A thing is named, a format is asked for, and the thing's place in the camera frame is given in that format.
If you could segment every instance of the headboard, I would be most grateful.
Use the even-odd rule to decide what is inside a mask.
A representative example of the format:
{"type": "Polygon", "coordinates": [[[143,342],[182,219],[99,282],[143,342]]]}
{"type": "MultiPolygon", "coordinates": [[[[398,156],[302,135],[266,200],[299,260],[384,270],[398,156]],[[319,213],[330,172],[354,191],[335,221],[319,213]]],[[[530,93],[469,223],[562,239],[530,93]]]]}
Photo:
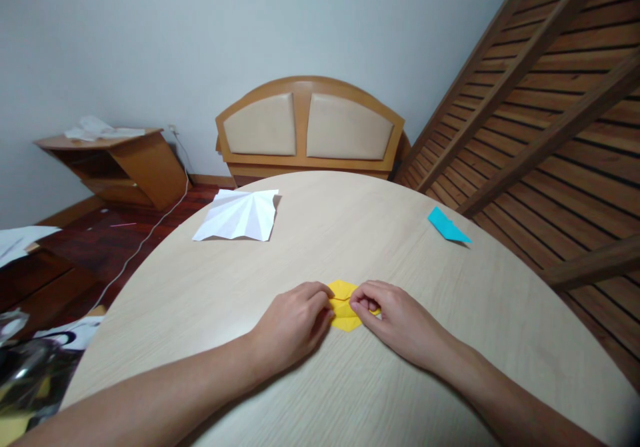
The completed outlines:
{"type": "Polygon", "coordinates": [[[405,123],[362,89],[318,76],[263,84],[215,122],[217,148],[238,185],[327,169],[386,179],[405,123]]]}

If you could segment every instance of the white paper on floor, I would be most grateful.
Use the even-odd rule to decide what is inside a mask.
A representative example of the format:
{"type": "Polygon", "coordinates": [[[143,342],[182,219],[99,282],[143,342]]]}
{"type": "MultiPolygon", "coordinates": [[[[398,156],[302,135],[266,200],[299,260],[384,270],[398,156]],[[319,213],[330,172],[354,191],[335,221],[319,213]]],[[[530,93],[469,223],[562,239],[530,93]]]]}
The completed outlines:
{"type": "Polygon", "coordinates": [[[277,193],[277,189],[254,193],[220,190],[193,240],[211,236],[269,240],[275,219],[273,197],[277,193]]]}
{"type": "Polygon", "coordinates": [[[27,226],[0,230],[0,267],[27,255],[26,248],[36,240],[57,232],[57,227],[27,226]]]}

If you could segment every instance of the hand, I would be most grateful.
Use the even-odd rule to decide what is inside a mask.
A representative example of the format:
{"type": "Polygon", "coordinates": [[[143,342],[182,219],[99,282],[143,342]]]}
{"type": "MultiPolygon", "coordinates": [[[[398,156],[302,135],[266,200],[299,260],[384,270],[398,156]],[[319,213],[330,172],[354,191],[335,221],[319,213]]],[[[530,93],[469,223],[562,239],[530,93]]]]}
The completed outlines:
{"type": "Polygon", "coordinates": [[[438,374],[459,341],[401,288],[368,280],[351,295],[362,323],[399,356],[438,374]],[[369,312],[380,307],[382,319],[369,312]]]}
{"type": "Polygon", "coordinates": [[[321,282],[304,282],[278,294],[248,334],[260,369],[275,375],[308,355],[331,324],[331,289],[321,282]]]}

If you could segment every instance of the wooden table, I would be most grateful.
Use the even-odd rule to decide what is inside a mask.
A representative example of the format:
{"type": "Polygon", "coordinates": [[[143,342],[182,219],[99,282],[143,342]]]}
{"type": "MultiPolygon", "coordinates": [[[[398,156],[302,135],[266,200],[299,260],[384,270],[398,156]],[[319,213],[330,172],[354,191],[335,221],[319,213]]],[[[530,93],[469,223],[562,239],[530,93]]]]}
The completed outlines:
{"type": "MultiPolygon", "coordinates": [[[[269,242],[191,237],[207,208],[138,268],[86,352],[65,405],[250,330],[273,297],[304,280],[397,284],[454,335],[600,439],[619,443],[638,396],[597,341],[516,256],[439,205],[473,244],[427,220],[437,202],[363,175],[305,172],[242,191],[280,189],[269,242]]],[[[301,368],[201,430],[216,445],[494,443],[438,380],[364,326],[335,328],[301,368]]]]}

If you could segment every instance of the white origami model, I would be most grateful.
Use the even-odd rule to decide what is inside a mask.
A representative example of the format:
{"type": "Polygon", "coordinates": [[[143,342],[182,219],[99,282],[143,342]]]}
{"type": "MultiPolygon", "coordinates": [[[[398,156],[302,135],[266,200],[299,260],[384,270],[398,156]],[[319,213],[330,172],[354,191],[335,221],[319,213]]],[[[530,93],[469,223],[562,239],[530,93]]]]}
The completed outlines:
{"type": "Polygon", "coordinates": [[[220,190],[193,240],[211,236],[269,240],[275,218],[273,197],[277,193],[277,189],[254,193],[220,190]]]}

